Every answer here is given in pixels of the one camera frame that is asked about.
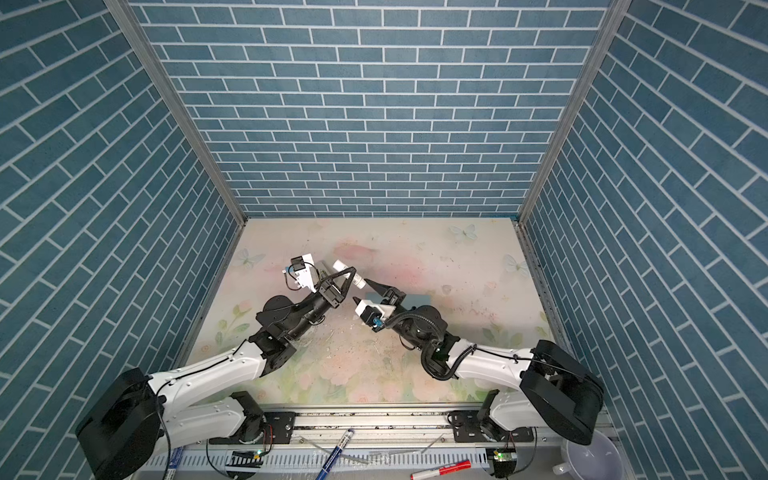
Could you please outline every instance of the brick wallpaper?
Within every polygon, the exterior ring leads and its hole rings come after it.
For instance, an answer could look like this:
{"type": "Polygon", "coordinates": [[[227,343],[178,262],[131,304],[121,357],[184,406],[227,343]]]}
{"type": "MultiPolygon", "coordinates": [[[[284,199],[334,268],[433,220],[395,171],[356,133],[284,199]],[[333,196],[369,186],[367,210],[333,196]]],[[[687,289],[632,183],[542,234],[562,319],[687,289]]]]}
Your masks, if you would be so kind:
{"type": "Polygon", "coordinates": [[[90,478],[74,424],[167,368],[233,218],[100,0],[0,4],[0,478],[90,478]]]}
{"type": "Polygon", "coordinates": [[[531,218],[639,478],[768,478],[767,25],[634,0],[531,218]]]}
{"type": "Polygon", "coordinates": [[[608,0],[256,3],[131,2],[250,216],[514,216],[608,0]]]}

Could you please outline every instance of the work surface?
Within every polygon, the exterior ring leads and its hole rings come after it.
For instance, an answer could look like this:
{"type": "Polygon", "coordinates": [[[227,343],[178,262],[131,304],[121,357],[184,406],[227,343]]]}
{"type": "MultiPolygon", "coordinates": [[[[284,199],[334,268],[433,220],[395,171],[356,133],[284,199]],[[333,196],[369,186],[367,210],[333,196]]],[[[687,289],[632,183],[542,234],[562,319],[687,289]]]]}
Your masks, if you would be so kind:
{"type": "MultiPolygon", "coordinates": [[[[301,300],[281,273],[292,257],[336,259],[371,280],[400,288],[417,305],[436,307],[449,332],[472,342],[519,348],[550,339],[541,302],[514,224],[507,219],[249,220],[188,362],[237,346],[260,325],[256,313],[274,295],[301,300]]],[[[260,404],[477,402],[491,385],[439,382],[391,330],[374,333],[347,301],[295,342],[285,366],[222,392],[248,390],[260,404]]]]}

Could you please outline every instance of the metal corner post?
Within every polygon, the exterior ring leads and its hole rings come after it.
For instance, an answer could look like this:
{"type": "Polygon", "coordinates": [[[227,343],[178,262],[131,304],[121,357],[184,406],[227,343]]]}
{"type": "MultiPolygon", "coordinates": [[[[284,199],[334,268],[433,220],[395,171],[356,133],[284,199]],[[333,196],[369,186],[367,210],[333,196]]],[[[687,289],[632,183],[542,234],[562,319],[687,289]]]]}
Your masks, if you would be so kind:
{"type": "Polygon", "coordinates": [[[611,46],[611,42],[614,40],[619,25],[624,19],[624,14],[627,13],[631,2],[632,0],[613,0],[603,17],[600,30],[594,40],[594,45],[592,45],[587,60],[584,62],[584,67],[581,69],[581,74],[576,81],[573,93],[568,98],[563,115],[552,134],[544,157],[541,159],[541,165],[539,165],[534,175],[531,187],[528,189],[528,195],[525,197],[520,208],[518,221],[521,224],[525,224],[531,213],[533,213],[534,206],[541,194],[541,189],[544,188],[544,183],[547,181],[550,172],[552,172],[554,163],[558,160],[558,155],[565,144],[568,132],[571,131],[576,115],[584,103],[584,99],[587,97],[589,87],[592,86],[592,81],[598,75],[598,69],[605,59],[608,47],[611,46]]]}
{"type": "Polygon", "coordinates": [[[221,170],[216,165],[214,156],[205,144],[205,140],[202,135],[200,135],[200,131],[197,129],[197,126],[192,121],[187,109],[184,107],[184,103],[176,91],[176,87],[174,87],[173,82],[170,81],[165,68],[163,68],[163,64],[160,62],[160,58],[157,56],[157,52],[152,48],[152,44],[150,43],[147,34],[144,32],[141,25],[139,25],[138,18],[136,18],[133,9],[128,4],[127,0],[104,0],[104,3],[120,27],[123,35],[125,35],[128,43],[134,49],[134,53],[144,66],[144,70],[149,75],[149,78],[160,93],[160,96],[163,98],[170,114],[174,116],[176,123],[179,124],[179,128],[184,133],[187,141],[189,141],[190,146],[197,155],[197,159],[203,165],[203,168],[213,181],[216,190],[223,198],[227,208],[229,208],[230,212],[235,217],[237,224],[242,227],[245,224],[246,215],[243,212],[243,209],[240,208],[237,199],[232,194],[232,190],[227,184],[227,180],[224,179],[221,170]]]}

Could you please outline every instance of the blue marker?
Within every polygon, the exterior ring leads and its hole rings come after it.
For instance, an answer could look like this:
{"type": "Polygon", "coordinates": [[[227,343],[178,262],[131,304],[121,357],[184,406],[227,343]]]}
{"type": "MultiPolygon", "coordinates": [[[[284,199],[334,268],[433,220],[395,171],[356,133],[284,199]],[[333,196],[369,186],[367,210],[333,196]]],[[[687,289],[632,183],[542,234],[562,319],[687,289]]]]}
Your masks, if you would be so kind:
{"type": "Polygon", "coordinates": [[[341,438],[341,440],[339,440],[339,444],[336,445],[336,447],[333,449],[333,452],[331,452],[331,456],[328,457],[326,462],[323,464],[323,468],[320,470],[320,473],[317,474],[315,480],[323,480],[326,475],[328,475],[328,472],[331,471],[333,464],[336,463],[336,459],[341,456],[341,451],[344,449],[344,447],[346,447],[346,444],[349,443],[349,440],[352,438],[354,433],[355,431],[352,429],[344,432],[344,436],[341,438]]]}

